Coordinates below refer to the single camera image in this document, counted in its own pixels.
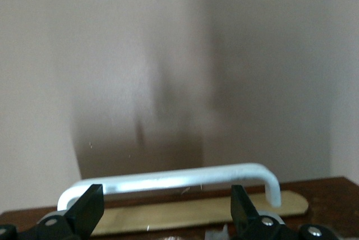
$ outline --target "wooden surface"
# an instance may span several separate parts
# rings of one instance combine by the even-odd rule
[[[282,183],[282,190],[291,190],[303,195],[309,202],[306,215],[283,218],[286,225],[297,230],[302,224],[321,224],[329,227],[340,237],[359,237],[359,186],[345,178],[328,178],[314,181]],[[263,187],[246,188],[248,193],[264,192]],[[174,196],[157,196],[147,199],[112,201],[106,203],[106,208],[155,204],[214,198],[228,196],[230,191],[215,191],[201,193],[186,193]],[[54,211],[55,207],[9,211],[0,215],[0,224],[15,224],[19,231],[29,229],[45,214]],[[156,232],[127,233],[117,236],[101,237],[100,239],[121,240],[165,240],[168,237],[181,237],[185,240],[203,240],[206,230],[222,230],[223,224],[193,228],[171,229]],[[235,234],[233,224],[228,224],[229,234]]]
[[[259,210],[276,213],[281,217],[303,215],[307,200],[292,191],[282,191],[282,205],[272,207],[265,193],[251,194],[250,199]],[[93,235],[193,227],[214,223],[230,223],[231,197],[206,198],[191,201],[166,202],[106,209]]]

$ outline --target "beige wall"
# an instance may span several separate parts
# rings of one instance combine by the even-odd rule
[[[356,0],[0,2],[0,210],[80,172],[359,182]]]

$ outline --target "white metal handle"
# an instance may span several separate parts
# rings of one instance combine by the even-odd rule
[[[58,200],[57,210],[61,211],[70,208],[71,205],[69,202],[73,202],[74,199],[79,198],[92,184],[102,184],[104,195],[108,195],[233,182],[240,179],[263,180],[265,182],[267,201],[273,207],[280,207],[280,187],[276,176],[267,167],[261,164],[242,163],[85,179],[76,182],[71,188],[61,194]]]

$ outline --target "metal bolt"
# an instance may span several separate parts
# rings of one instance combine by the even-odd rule
[[[315,228],[313,226],[308,228],[308,232],[312,235],[312,236],[321,236],[321,231],[318,228]]]
[[[57,219],[49,219],[48,221],[45,222],[46,226],[52,226],[57,222]]]
[[[262,218],[262,223],[266,226],[273,226],[273,224],[274,224],[274,222],[266,216],[264,218]]]

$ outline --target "wooden plank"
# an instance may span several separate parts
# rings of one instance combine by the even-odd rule
[[[307,200],[292,191],[282,191],[282,205],[278,208],[269,205],[264,193],[250,195],[250,198],[258,210],[271,211],[280,216],[303,215],[308,209]],[[105,210],[93,235],[146,232],[231,221],[230,197],[118,207]]]

